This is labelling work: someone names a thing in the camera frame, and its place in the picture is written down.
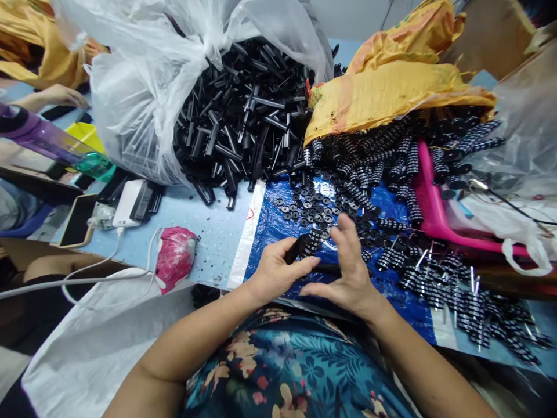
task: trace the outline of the pink bag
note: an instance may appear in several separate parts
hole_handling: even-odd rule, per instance
[[[161,293],[165,294],[190,273],[196,256],[197,236],[189,229],[173,226],[164,229],[161,241],[155,274]]]

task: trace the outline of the purple water bottle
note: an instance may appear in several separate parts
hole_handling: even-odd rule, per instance
[[[15,104],[0,103],[2,136],[105,183],[110,181],[116,170],[116,166],[106,156]]]
[[[81,159],[81,153],[71,151],[76,141],[73,136],[14,104],[0,103],[0,136],[57,163],[74,165]]]

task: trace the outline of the charging cable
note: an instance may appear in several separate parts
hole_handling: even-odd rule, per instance
[[[99,282],[115,282],[116,280],[136,279],[136,278],[139,278],[139,277],[143,277],[151,269],[151,249],[153,248],[153,243],[155,241],[155,238],[161,232],[161,229],[162,228],[157,229],[151,237],[151,241],[149,243],[149,250],[148,250],[148,253],[147,253],[147,268],[143,273],[141,273],[139,275],[126,276],[126,277],[74,279],[74,280],[69,280],[68,281],[68,279],[70,277],[72,277],[73,275],[75,275],[76,273],[87,270],[88,268],[91,268],[91,267],[101,265],[102,263],[105,263],[105,262],[111,260],[116,255],[116,253],[118,252],[119,246],[120,246],[121,236],[124,233],[124,229],[122,227],[120,227],[117,230],[116,249],[114,250],[112,255],[110,255],[109,257],[105,258],[102,261],[99,261],[98,263],[95,263],[93,265],[90,265],[90,266],[87,266],[85,268],[79,269],[79,270],[67,275],[66,277],[64,277],[63,280],[57,280],[55,282],[32,284],[31,286],[18,287],[17,289],[12,289],[12,290],[7,290],[7,291],[4,291],[4,292],[0,292],[0,300],[7,299],[7,298],[12,297],[12,296],[21,295],[21,294],[28,293],[28,292],[35,291],[35,290],[48,289],[50,287],[62,286],[62,292],[66,291],[66,293],[67,293],[66,286],[73,286],[73,285],[76,285],[76,284],[92,284],[92,283],[99,283]],[[153,274],[151,276],[151,282],[149,283],[149,288],[141,296],[139,296],[139,297],[137,297],[133,300],[130,300],[130,301],[120,302],[118,304],[114,304],[114,305],[110,305],[110,306],[117,306],[117,305],[123,305],[123,304],[131,303],[131,302],[134,302],[134,301],[144,297],[149,292],[149,290],[151,290],[151,287],[153,285],[154,277],[155,277],[155,272],[153,272]],[[84,308],[88,308],[88,309],[95,309],[95,307],[88,307],[86,305],[80,304],[80,302],[73,299],[72,296],[69,293],[67,293],[67,295],[66,295],[66,293],[64,293],[64,296],[66,296],[66,298],[69,300],[69,302],[73,303],[74,305],[83,306]]]
[[[116,253],[118,253],[118,249],[119,249],[119,247],[120,247],[120,240],[121,240],[122,235],[124,234],[124,230],[125,230],[125,228],[124,228],[123,226],[120,226],[120,227],[117,229],[116,249],[114,250],[114,252],[112,253],[112,255],[110,255],[109,257],[105,258],[105,259],[102,260],[102,261],[99,261],[98,263],[92,264],[92,265],[87,266],[87,267],[83,267],[82,269],[76,270],[76,271],[74,271],[74,272],[68,274],[66,277],[64,277],[64,279],[62,279],[62,282],[66,282],[70,277],[72,277],[73,275],[76,275],[77,273],[80,273],[80,272],[82,272],[82,271],[85,271],[85,270],[90,269],[90,268],[93,268],[93,267],[97,267],[97,266],[101,265],[102,263],[105,263],[105,262],[111,260],[111,259],[116,255]],[[158,228],[158,229],[153,233],[153,235],[151,236],[151,240],[149,241],[149,249],[148,249],[148,251],[147,251],[147,267],[145,268],[145,271],[142,272],[142,273],[140,273],[140,274],[137,274],[137,275],[122,277],[122,278],[121,278],[122,280],[125,280],[125,279],[137,279],[137,278],[143,277],[143,276],[145,276],[147,273],[149,273],[149,270],[151,269],[151,251],[152,251],[152,249],[153,249],[153,243],[155,242],[155,238],[157,238],[157,236],[158,236],[158,234],[161,232],[161,230],[162,230],[162,228]],[[124,302],[119,302],[119,303],[112,304],[112,305],[102,305],[102,306],[98,306],[98,305],[86,305],[86,304],[84,304],[84,303],[82,303],[82,302],[80,302],[80,301],[74,299],[74,297],[70,294],[70,292],[68,291],[68,288],[66,287],[66,285],[67,285],[68,283],[63,283],[63,284],[62,284],[62,293],[64,294],[64,296],[65,296],[65,298],[68,300],[68,302],[70,302],[70,303],[72,303],[72,304],[74,304],[74,305],[76,305],[76,306],[79,306],[79,307],[81,307],[81,308],[91,309],[91,310],[112,308],[112,307],[116,307],[116,306],[120,306],[120,305],[126,305],[126,304],[129,304],[129,303],[135,302],[135,301],[141,299],[142,297],[144,297],[144,296],[145,296],[147,293],[149,293],[149,291],[151,290],[151,287],[153,286],[153,280],[154,280],[154,278],[155,278],[155,270],[153,270],[153,274],[151,274],[151,280],[150,280],[150,282],[149,282],[149,287],[147,288],[147,290],[146,290],[143,294],[141,294],[140,296],[138,296],[138,297],[136,297],[136,298],[134,298],[134,299],[131,299],[131,300],[128,300],[128,301],[124,301]]]

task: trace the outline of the pink plastic basket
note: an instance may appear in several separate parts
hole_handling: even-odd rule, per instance
[[[482,251],[501,253],[501,243],[476,238],[468,238],[453,231],[443,210],[439,187],[432,183],[433,162],[429,155],[428,145],[423,139],[419,141],[420,169],[414,178],[413,185],[418,197],[419,206],[424,215],[421,229],[430,237],[447,240],[459,246]],[[513,247],[515,257],[527,257],[528,251],[521,245]]]

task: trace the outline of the floral shirt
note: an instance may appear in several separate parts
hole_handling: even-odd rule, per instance
[[[395,382],[329,320],[262,308],[188,382],[183,417],[414,417]]]

